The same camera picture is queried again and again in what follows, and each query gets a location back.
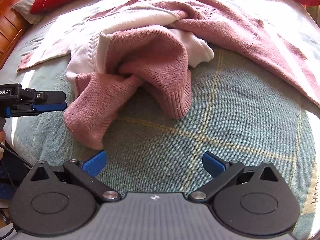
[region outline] wooden furniture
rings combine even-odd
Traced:
[[[14,47],[31,27],[17,11],[11,7],[20,0],[0,0],[0,69]]]

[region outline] metal screw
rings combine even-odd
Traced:
[[[106,199],[115,199],[119,196],[119,193],[118,192],[115,192],[115,191],[112,191],[112,190],[109,190],[109,191],[106,191],[102,194],[102,196]]]
[[[202,191],[194,191],[194,192],[191,193],[191,197],[193,199],[200,200],[200,199],[205,199],[207,197],[207,195]]]

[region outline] pink and white sweater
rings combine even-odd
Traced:
[[[101,149],[106,129],[140,86],[169,117],[187,114],[188,64],[213,58],[204,41],[250,58],[320,106],[317,73],[305,55],[263,21],[217,0],[130,0],[93,15],[69,38],[50,39],[18,70],[70,53],[67,79],[76,100],[64,120],[76,139]]]

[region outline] white pillow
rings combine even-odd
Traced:
[[[35,0],[21,0],[12,6],[12,9],[16,10],[22,15],[29,23],[36,25],[45,16],[45,14],[31,14],[30,8]]]

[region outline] mattress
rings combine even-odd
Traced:
[[[94,14],[123,1],[78,0],[50,13],[20,40],[0,72],[0,83],[63,90],[69,105],[74,100],[65,77],[70,56],[17,73],[21,57],[41,43],[60,15],[72,13],[81,22],[82,10]],[[301,5],[292,0],[221,1],[269,23],[292,44],[303,44],[311,63],[319,64],[320,31]],[[294,235],[313,235],[320,227],[320,109],[251,60],[211,46],[214,59],[191,70],[192,106],[184,118],[168,119],[155,99],[138,89],[103,138],[108,163],[97,178],[121,194],[188,194],[211,179],[202,167],[205,151],[245,165],[270,160],[301,206]],[[97,153],[72,137],[62,112],[14,117],[4,129],[8,143],[31,163],[41,159],[61,165]]]

